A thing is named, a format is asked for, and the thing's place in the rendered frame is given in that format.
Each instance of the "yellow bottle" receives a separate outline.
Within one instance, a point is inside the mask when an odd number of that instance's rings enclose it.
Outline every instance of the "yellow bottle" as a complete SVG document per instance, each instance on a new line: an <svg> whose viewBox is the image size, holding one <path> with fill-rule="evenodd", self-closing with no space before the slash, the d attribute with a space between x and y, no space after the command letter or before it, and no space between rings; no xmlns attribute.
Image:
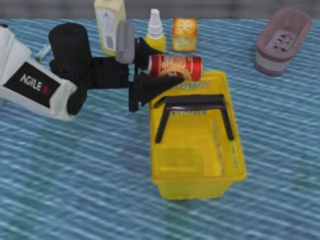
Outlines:
<svg viewBox="0 0 320 240"><path fill-rule="evenodd" d="M163 33L160 12L158 9L151 9L148 33L145 35L144 40L150 47L163 53L166 52L166 36Z"/></svg>
<svg viewBox="0 0 320 240"><path fill-rule="evenodd" d="M102 51L115 56L118 23L126 20L125 2L124 0L95 0L94 11Z"/></svg>

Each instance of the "white bottle cap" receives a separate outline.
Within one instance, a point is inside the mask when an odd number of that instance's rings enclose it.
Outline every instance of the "white bottle cap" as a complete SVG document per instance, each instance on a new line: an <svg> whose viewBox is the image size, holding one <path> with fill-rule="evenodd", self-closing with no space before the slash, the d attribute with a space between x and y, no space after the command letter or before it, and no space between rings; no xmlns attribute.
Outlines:
<svg viewBox="0 0 320 240"><path fill-rule="evenodd" d="M150 20L148 25L148 36L151 39L160 39L163 34L160 12L158 9L151 9Z"/></svg>

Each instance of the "pink container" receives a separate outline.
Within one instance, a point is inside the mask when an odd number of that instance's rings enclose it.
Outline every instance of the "pink container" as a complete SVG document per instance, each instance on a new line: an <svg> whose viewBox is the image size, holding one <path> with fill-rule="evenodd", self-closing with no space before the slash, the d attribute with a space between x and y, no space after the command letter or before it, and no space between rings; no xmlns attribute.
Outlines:
<svg viewBox="0 0 320 240"><path fill-rule="evenodd" d="M303 11L278 10L256 40L255 67L270 76L280 76L299 50L312 25Z"/></svg>

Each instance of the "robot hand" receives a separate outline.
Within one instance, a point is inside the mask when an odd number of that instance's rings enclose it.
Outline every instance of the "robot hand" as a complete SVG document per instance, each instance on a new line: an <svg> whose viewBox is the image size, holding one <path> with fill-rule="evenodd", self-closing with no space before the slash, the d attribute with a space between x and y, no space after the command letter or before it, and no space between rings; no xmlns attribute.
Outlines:
<svg viewBox="0 0 320 240"><path fill-rule="evenodd" d="M49 118L71 121L87 90L59 78L31 59L31 51L0 26L0 97Z"/></svg>

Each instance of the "table surface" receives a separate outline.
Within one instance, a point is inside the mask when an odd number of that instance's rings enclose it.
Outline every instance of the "table surface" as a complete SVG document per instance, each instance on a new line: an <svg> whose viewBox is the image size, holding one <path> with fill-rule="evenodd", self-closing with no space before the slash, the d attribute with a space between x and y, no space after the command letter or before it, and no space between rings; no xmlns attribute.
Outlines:
<svg viewBox="0 0 320 240"><path fill-rule="evenodd" d="M33 56L68 19L3 19ZM103 56L94 19L93 56ZM147 20L132 20L144 36ZM148 109L93 90L69 123L0 111L2 240L320 239L320 20L281 77L253 68L266 20L199 21L195 55L227 73L247 179L219 199L163 200L150 177ZM171 41L171 20L163 21ZM48 66L50 53L43 64Z"/></svg>

